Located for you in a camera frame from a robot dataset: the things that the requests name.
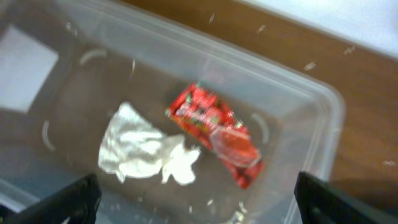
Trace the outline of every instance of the brown wooden surface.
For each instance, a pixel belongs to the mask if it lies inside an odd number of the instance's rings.
[[[358,45],[345,55],[352,43],[234,1],[125,1],[301,72],[306,64],[316,63],[305,73],[334,86],[346,103],[331,182],[375,205],[398,207],[396,60]],[[265,29],[257,33],[263,25]]]

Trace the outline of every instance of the transparent plastic box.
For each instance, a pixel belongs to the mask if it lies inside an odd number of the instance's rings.
[[[97,223],[296,224],[299,171],[328,180],[345,111],[340,95],[221,40],[120,2],[5,0],[0,52],[7,55],[7,65],[0,62],[0,203],[14,210],[94,172],[103,189]],[[164,112],[195,81],[249,128],[266,162],[252,186],[240,189],[203,146],[197,179],[184,187],[161,184],[160,175],[121,184],[98,167],[120,103],[181,134]]]

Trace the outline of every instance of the red wrapper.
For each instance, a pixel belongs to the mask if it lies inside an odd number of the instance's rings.
[[[247,127],[235,119],[224,101],[197,83],[177,97],[167,115],[214,151],[243,189],[250,186],[264,167]]]

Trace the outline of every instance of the crumpled tissue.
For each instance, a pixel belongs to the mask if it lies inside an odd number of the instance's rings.
[[[126,177],[152,177],[163,168],[163,184],[170,175],[180,185],[191,184],[196,179],[191,165],[198,159],[200,148],[186,149],[184,142],[184,135],[166,136],[124,102],[106,129],[98,165],[106,173],[116,174],[122,183]]]

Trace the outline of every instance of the red snack packet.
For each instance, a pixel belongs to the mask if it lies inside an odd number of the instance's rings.
[[[166,113],[182,129],[214,151],[243,189],[249,187],[264,167],[247,127],[234,118],[233,111],[225,102],[197,83],[184,90]]]

